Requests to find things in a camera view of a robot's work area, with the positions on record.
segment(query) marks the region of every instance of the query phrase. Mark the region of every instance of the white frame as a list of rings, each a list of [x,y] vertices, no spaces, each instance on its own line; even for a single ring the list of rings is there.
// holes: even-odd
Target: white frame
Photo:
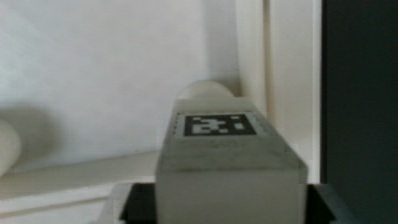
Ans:
[[[320,182],[322,1],[237,0],[242,94]]]

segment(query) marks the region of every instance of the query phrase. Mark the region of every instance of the white surface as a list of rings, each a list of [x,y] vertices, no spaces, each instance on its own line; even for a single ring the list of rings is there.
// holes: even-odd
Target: white surface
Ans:
[[[112,187],[153,182],[159,153],[56,167],[0,179],[0,223],[80,224],[100,216]]]
[[[320,0],[265,1],[269,119],[320,182]]]
[[[9,123],[0,120],[0,177],[22,154],[22,139]]]
[[[15,171],[159,149],[178,93],[239,91],[235,1],[0,0],[0,116]]]
[[[100,215],[105,199],[82,201],[73,204],[25,213],[18,216],[0,218],[2,224],[89,224]]]
[[[265,1],[237,0],[237,34],[242,94],[253,100],[258,110],[267,115],[267,42]]]
[[[184,115],[228,113],[231,117],[230,113],[246,112],[255,117],[249,123],[262,131],[249,135],[182,136],[182,129],[187,133],[207,123],[187,126]],[[251,101],[244,98],[180,100],[157,167],[160,224],[303,224],[306,181],[306,164]]]

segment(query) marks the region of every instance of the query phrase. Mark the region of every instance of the white wall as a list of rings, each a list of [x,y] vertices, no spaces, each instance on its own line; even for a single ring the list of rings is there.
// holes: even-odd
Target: white wall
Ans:
[[[0,117],[15,171],[159,149],[201,79],[239,90],[235,1],[0,0]]]

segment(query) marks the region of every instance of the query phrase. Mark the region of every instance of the dark panel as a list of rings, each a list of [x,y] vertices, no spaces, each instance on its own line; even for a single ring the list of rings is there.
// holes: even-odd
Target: dark panel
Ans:
[[[398,221],[398,1],[324,1],[324,181],[363,223]]]

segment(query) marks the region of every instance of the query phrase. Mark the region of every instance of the vertical edge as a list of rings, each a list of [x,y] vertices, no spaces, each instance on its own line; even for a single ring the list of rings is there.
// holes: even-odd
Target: vertical edge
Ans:
[[[267,116],[263,0],[237,0],[242,94]]]
[[[313,182],[322,174],[322,0],[313,0]]]

